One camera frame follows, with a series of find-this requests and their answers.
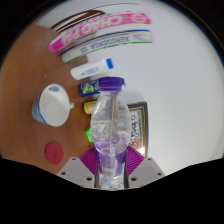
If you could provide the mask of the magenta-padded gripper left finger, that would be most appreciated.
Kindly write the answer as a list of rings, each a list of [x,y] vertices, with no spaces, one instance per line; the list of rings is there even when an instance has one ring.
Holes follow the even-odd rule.
[[[94,188],[98,172],[97,152],[94,147],[80,157],[71,157],[58,176],[84,188]]]

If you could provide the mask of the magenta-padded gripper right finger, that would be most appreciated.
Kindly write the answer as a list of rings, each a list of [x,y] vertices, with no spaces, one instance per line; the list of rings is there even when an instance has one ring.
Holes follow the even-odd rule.
[[[144,157],[136,149],[127,148],[125,162],[126,189],[143,187],[164,176],[164,172],[152,157]]]

